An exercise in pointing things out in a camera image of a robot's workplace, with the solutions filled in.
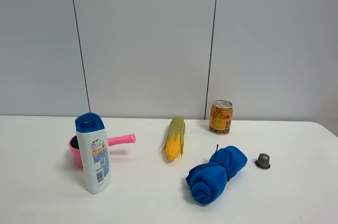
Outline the white blue-capped shampoo bottle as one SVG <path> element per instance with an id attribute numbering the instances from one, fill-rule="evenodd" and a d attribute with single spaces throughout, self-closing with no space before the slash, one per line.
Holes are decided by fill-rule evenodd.
<path id="1" fill-rule="evenodd" d="M 79 116 L 75 120 L 75 126 L 87 190 L 91 194 L 100 193 L 111 181 L 105 126 L 95 113 Z"/>

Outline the yellow corn cob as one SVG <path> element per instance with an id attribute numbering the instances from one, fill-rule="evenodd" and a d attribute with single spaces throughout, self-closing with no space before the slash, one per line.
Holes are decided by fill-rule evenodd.
<path id="1" fill-rule="evenodd" d="M 185 121 L 183 117 L 174 117 L 167 129 L 161 154 L 166 163 L 183 156 Z"/>

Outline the pink toy saucepan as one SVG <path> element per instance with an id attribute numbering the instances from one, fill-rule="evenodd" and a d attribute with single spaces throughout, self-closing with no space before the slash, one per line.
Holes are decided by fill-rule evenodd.
<path id="1" fill-rule="evenodd" d="M 120 145 L 120 144 L 132 144 L 136 142 L 136 136 L 134 134 L 119 136 L 119 137 L 108 137 L 108 145 Z M 68 142 L 69 149 L 72 154 L 73 162 L 75 166 L 83 168 L 81 154 L 79 150 L 77 136 L 74 135 Z"/>

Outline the gold energy drink can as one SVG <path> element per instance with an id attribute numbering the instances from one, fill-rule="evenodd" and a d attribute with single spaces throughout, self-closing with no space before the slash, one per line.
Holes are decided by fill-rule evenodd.
<path id="1" fill-rule="evenodd" d="M 226 135 L 230 132 L 233 105 L 226 100 L 213 102 L 209 120 L 209 130 L 216 134 Z"/>

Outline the rolled blue towel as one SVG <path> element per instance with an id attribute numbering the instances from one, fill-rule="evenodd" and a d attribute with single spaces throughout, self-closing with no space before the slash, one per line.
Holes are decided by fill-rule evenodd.
<path id="1" fill-rule="evenodd" d="M 192 168 L 185 178 L 192 198 L 202 205 L 215 201 L 247 161 L 244 153 L 235 146 L 217 147 L 207 163 Z"/>

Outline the grey coffee capsule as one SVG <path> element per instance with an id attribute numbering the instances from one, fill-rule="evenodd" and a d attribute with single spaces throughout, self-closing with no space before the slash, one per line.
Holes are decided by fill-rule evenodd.
<path id="1" fill-rule="evenodd" d="M 258 158 L 255 160 L 255 166 L 261 170 L 270 169 L 270 156 L 265 153 L 260 153 Z"/>

